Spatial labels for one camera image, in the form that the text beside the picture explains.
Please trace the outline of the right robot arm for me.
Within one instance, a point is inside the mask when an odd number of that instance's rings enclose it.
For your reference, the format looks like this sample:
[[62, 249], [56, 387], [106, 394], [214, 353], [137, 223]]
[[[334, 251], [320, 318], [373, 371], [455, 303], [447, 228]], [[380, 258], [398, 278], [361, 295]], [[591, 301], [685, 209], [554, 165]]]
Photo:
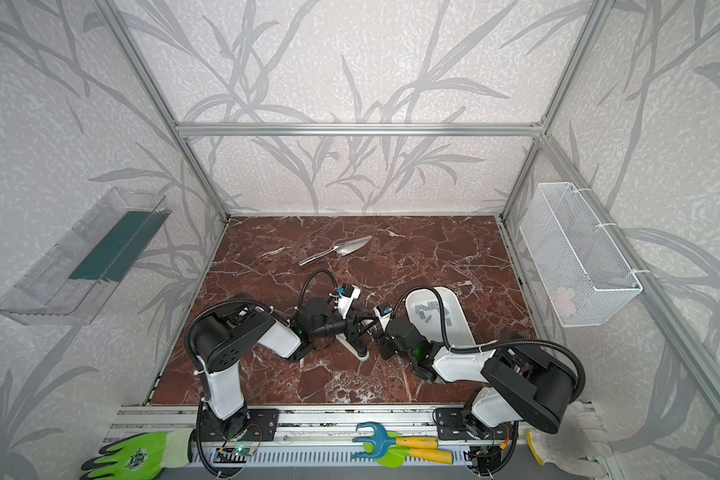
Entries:
[[399, 303], [402, 314], [389, 304], [374, 310], [382, 356], [401, 357], [427, 382], [480, 383], [461, 410], [472, 436], [520, 421], [558, 432], [568, 405], [586, 384], [583, 364], [572, 351], [516, 334], [476, 343], [456, 294], [446, 287], [413, 288]]

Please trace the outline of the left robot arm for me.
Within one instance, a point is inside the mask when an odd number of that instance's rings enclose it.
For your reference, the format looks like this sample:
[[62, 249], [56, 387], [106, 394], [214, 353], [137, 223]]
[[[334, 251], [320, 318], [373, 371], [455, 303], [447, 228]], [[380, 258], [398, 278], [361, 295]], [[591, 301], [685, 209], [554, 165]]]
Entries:
[[286, 319], [274, 307], [247, 293], [199, 313], [187, 327], [183, 348], [200, 378], [200, 406], [225, 424], [245, 417], [239, 362], [256, 345], [298, 362], [323, 339], [341, 339], [363, 360], [368, 355], [362, 336], [380, 325], [377, 313], [353, 307], [360, 289], [326, 269], [311, 273], [299, 293], [294, 315]]

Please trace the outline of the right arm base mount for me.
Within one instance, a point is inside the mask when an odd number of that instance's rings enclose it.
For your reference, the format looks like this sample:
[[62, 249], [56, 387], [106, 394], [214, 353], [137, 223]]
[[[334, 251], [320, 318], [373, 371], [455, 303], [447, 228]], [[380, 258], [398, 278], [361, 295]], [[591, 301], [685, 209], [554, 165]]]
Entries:
[[472, 414], [463, 415], [459, 408], [440, 407], [433, 411], [433, 421], [439, 440], [504, 441], [511, 438], [509, 427], [501, 424], [488, 427]]

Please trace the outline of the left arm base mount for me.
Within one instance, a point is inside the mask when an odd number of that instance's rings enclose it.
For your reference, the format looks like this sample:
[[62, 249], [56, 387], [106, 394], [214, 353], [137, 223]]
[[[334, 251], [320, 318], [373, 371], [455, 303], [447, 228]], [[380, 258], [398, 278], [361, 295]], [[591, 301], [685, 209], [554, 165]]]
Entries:
[[201, 442], [271, 442], [274, 440], [279, 418], [278, 409], [247, 408], [227, 420], [218, 419], [204, 408], [196, 425], [200, 426]]

